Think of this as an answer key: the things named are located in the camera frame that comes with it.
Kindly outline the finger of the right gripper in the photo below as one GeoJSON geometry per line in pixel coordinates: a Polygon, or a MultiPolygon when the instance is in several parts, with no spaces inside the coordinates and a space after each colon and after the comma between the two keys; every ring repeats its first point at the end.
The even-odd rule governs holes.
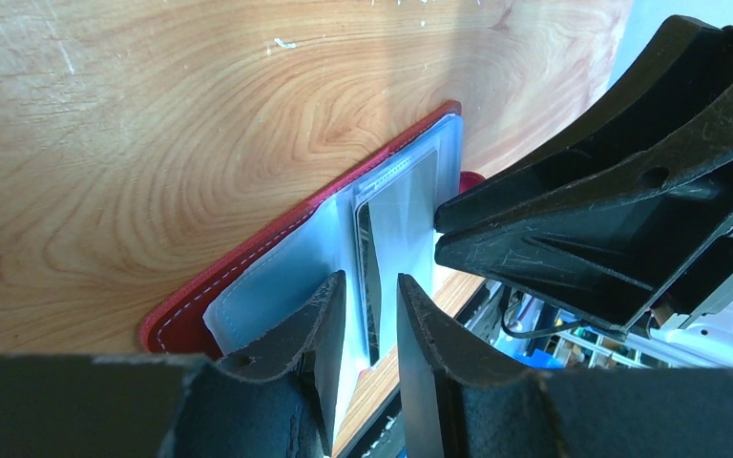
{"type": "Polygon", "coordinates": [[[611,330],[655,305],[723,307],[733,300],[733,83],[655,145],[461,221],[435,258],[611,330]]]}
{"type": "Polygon", "coordinates": [[[607,169],[690,120],[733,83],[733,26],[672,15],[587,112],[513,165],[442,204],[441,233],[466,228],[607,169]]]}

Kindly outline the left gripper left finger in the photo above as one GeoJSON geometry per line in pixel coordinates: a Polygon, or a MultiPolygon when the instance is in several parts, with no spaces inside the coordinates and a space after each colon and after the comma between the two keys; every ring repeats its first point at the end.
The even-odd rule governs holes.
{"type": "Polygon", "coordinates": [[[0,457],[325,457],[346,275],[244,348],[0,355],[0,457]]]}

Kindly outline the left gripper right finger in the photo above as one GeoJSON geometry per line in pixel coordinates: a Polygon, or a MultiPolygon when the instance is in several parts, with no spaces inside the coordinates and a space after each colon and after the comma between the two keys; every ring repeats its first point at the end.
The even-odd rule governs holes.
{"type": "Polygon", "coordinates": [[[536,369],[397,280],[410,457],[733,457],[733,368],[536,369]]]}

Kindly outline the red leather card holder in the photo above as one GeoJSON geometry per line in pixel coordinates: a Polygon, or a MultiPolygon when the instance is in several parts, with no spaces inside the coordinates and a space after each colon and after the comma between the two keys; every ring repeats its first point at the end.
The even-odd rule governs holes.
{"type": "Polygon", "coordinates": [[[255,341],[298,310],[331,274],[345,282],[343,364],[372,366],[359,281],[355,213],[382,176],[438,153],[437,207],[461,189],[462,106],[449,100],[322,190],[266,225],[188,281],[143,320],[142,347],[154,354],[217,359],[255,341]]]}

